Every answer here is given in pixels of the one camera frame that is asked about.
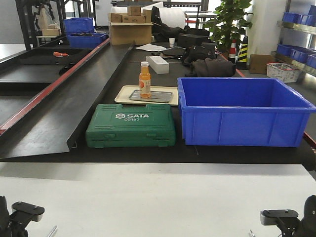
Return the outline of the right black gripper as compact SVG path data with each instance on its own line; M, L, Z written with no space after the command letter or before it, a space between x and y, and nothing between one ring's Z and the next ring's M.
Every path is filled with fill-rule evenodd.
M302 220L283 211L277 217L277 226L282 237L315 237L316 236L316 196L309 196L304 204Z

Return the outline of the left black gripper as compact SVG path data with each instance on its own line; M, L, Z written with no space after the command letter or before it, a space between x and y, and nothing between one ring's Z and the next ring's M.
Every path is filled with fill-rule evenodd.
M27 237L25 230L26 220L23 212L15 210L11 215L7 210L5 196L0 197L0 236L1 237Z

